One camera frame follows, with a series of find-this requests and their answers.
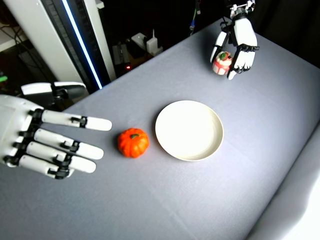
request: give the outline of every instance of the toy pumpkin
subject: toy pumpkin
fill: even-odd
[[[148,146],[148,135],[138,128],[125,130],[118,137],[118,148],[128,158],[139,157],[144,154]]]

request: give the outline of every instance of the red and white toy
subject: red and white toy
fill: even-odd
[[[212,69],[216,74],[226,75],[232,64],[232,57],[229,52],[220,52],[213,61]]]

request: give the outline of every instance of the robotic arm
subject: robotic arm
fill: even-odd
[[[248,71],[254,62],[255,51],[259,49],[257,37],[248,20],[248,13],[253,12],[255,8],[255,0],[249,0],[246,4],[234,4],[230,8],[231,24],[222,28],[211,54],[210,62],[213,63],[212,69],[219,75],[224,75],[227,72],[227,78],[232,80],[236,74]],[[224,59],[226,54],[222,52],[227,40],[236,46],[235,55],[230,61]]]
[[[45,110],[26,99],[0,95],[0,163],[23,167],[54,179],[74,170],[92,173],[91,160],[103,157],[99,147],[41,128],[42,123],[109,131],[109,120]]]

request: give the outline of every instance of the white power adapter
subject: white power adapter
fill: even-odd
[[[163,47],[158,47],[158,39],[155,37],[155,30],[152,32],[152,38],[146,42],[146,51],[152,56],[156,56],[163,52]]]

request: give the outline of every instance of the gray table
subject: gray table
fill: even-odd
[[[208,60],[219,32],[207,27],[68,109],[107,118],[112,131],[50,127],[104,149],[93,174],[60,181],[0,166],[0,238],[245,238],[320,119],[320,70],[258,36],[253,68],[229,81]],[[224,142],[205,161],[177,160],[157,142],[158,113],[179,100],[223,122]],[[138,159],[116,149],[130,127],[150,136]]]

